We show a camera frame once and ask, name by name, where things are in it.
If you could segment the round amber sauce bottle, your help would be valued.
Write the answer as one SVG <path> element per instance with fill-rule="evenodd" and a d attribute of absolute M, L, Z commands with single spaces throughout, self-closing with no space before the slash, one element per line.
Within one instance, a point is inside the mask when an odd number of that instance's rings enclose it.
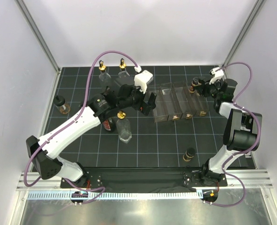
<path fill-rule="evenodd" d="M 63 96 L 56 95 L 53 99 L 53 103 L 61 114 L 68 114 L 70 112 L 70 105 Z"/>

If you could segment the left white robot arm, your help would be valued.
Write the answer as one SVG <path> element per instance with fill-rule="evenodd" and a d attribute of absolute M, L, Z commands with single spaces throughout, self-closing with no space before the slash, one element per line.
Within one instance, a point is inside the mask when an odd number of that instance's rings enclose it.
<path fill-rule="evenodd" d="M 60 157 L 60 153 L 85 132 L 99 126 L 110 117 L 125 108 L 133 109 L 148 115 L 156 107 L 156 94 L 152 92 L 149 100 L 144 101 L 145 92 L 140 86 L 122 85 L 118 91 L 106 88 L 84 102 L 82 108 L 69 120 L 53 131 L 36 138 L 26 140 L 29 155 L 27 164 L 33 164 L 43 180 L 54 176 L 62 177 L 75 188 L 85 187 L 89 176 L 78 162 L 70 162 Z"/>

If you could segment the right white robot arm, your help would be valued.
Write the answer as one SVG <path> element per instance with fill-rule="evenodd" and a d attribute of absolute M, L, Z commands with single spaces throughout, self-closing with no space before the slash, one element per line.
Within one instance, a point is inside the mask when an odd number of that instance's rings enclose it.
<path fill-rule="evenodd" d="M 223 134 L 223 145 L 217 154 L 209 158 L 198 173 L 200 182 L 210 186 L 225 178 L 227 168 L 244 154 L 259 147 L 258 125 L 262 124 L 262 115 L 249 113 L 234 104 L 234 92 L 237 82 L 233 79 L 194 78 L 189 91 L 202 97 L 214 99 L 215 111 L 227 118 Z"/>

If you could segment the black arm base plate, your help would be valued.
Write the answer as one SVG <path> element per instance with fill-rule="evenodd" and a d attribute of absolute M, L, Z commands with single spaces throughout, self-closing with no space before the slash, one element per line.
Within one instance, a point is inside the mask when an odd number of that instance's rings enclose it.
<path fill-rule="evenodd" d="M 176 193 L 227 186 L 201 176 L 199 167 L 86 167 L 90 187 L 105 187 L 107 193 Z"/>

